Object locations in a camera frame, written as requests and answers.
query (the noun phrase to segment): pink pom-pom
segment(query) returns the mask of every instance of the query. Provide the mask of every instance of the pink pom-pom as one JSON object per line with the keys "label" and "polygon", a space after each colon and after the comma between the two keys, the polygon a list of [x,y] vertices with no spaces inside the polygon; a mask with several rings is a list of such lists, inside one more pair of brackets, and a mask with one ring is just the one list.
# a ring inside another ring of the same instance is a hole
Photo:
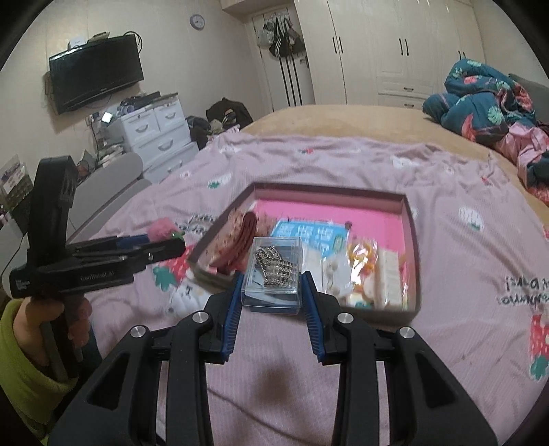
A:
{"label": "pink pom-pom", "polygon": [[179,232],[179,228],[166,217],[152,223],[147,230],[147,235],[151,242],[161,242],[170,239],[174,232]]}

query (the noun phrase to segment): door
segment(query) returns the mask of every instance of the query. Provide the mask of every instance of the door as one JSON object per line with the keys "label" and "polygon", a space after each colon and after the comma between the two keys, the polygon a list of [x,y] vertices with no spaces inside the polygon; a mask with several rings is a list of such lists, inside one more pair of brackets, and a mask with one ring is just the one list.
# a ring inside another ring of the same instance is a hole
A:
{"label": "door", "polygon": [[430,0],[430,13],[435,18],[437,39],[435,44],[439,55],[438,91],[445,91],[444,83],[450,70],[462,57],[460,37],[450,9],[453,0]]}
{"label": "door", "polygon": [[415,85],[432,86],[434,93],[440,63],[430,0],[400,0],[399,7],[408,79]]}
{"label": "door", "polygon": [[406,78],[406,53],[397,1],[372,0],[368,5],[368,22],[373,24],[375,35],[373,46],[378,81],[403,82]]}
{"label": "door", "polygon": [[377,104],[375,33],[369,6],[357,0],[328,0],[328,6],[338,38],[347,103]]}
{"label": "door", "polygon": [[345,104],[339,45],[327,0],[295,0],[317,104]]}
{"label": "door", "polygon": [[451,11],[460,37],[460,47],[464,58],[485,62],[475,11],[471,6],[456,0],[452,2]]}
{"label": "door", "polygon": [[[277,21],[284,29],[284,18],[289,18],[294,29],[301,34],[295,8],[288,7],[271,14],[260,14],[252,18],[254,33],[263,28],[266,21]],[[298,107],[315,103],[311,71],[307,66],[306,53],[277,58],[267,48],[257,48],[267,79],[272,110]]]}

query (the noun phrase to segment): clear plastic box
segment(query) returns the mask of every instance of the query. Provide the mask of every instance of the clear plastic box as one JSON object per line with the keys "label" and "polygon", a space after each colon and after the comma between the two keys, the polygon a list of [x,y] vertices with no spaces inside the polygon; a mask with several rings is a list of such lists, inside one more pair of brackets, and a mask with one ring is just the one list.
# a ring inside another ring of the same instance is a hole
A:
{"label": "clear plastic box", "polygon": [[[267,259],[263,261],[263,266],[256,255],[262,248],[263,258]],[[301,308],[299,275],[302,258],[303,247],[299,237],[255,237],[240,292],[242,305],[260,313],[297,314]],[[270,273],[273,271],[281,272],[276,276],[279,282],[267,286],[266,282],[272,281]]]}

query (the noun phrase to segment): green sleeve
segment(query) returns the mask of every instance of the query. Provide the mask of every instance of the green sleeve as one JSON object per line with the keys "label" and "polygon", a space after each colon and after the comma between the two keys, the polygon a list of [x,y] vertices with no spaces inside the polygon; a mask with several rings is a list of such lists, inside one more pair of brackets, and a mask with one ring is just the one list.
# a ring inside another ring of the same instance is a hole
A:
{"label": "green sleeve", "polygon": [[0,321],[0,385],[21,419],[46,444],[53,410],[72,390],[76,380],[56,382],[39,372],[27,359],[13,334],[13,321],[20,306],[20,300],[12,300]]}

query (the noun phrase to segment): wall-mounted tv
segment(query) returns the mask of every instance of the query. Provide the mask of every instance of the wall-mounted tv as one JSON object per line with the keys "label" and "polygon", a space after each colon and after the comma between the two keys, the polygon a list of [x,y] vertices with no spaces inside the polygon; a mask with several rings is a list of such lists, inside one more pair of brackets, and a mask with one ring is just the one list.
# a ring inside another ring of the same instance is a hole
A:
{"label": "wall-mounted tv", "polygon": [[91,42],[51,56],[49,72],[59,114],[143,80],[134,35]]}

